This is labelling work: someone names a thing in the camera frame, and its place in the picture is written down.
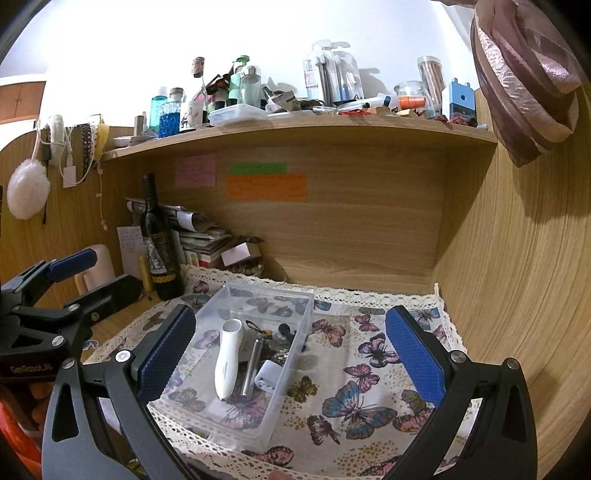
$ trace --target wine bottle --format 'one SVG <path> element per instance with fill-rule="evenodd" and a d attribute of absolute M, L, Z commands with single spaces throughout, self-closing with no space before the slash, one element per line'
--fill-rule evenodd
<path fill-rule="evenodd" d="M 153 173 L 143 176 L 146 210 L 139 221 L 148 250 L 152 281 L 160 300 L 170 300 L 184 293 L 180 267 L 170 241 L 168 216 L 158 205 Z"/>

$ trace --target green sticky note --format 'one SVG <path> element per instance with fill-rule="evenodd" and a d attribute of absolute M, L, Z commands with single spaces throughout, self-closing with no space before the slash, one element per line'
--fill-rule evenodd
<path fill-rule="evenodd" d="M 230 166 L 230 175 L 280 175 L 287 173 L 287 163 L 240 162 Z"/>

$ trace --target white fluffy pom pom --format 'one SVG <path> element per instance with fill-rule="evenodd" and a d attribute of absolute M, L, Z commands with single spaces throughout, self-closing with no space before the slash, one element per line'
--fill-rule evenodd
<path fill-rule="evenodd" d="M 31 218 L 42 210 L 50 187 L 46 168 L 38 160 L 26 159 L 13 172 L 8 182 L 8 209 L 18 219 Z"/>

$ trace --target wine label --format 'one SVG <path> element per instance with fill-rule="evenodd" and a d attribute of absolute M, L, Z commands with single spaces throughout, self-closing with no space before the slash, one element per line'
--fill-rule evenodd
<path fill-rule="evenodd" d="M 176 276 L 173 253 L 168 241 L 168 233 L 161 232 L 150 237 L 144 237 L 144 245 L 148 250 L 150 273 L 155 283 L 165 283 L 174 280 Z"/>

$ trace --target blue box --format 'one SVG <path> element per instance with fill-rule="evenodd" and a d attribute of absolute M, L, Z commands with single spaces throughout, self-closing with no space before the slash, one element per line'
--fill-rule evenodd
<path fill-rule="evenodd" d="M 443 115 L 449 120 L 454 116 L 459 116 L 466 122 L 470 122 L 472 118 L 474 119 L 473 123 L 476 121 L 476 99 L 474 90 L 470 88 L 469 83 L 461 85 L 457 82 L 457 78 L 454 78 L 443 90 L 441 97 Z"/>

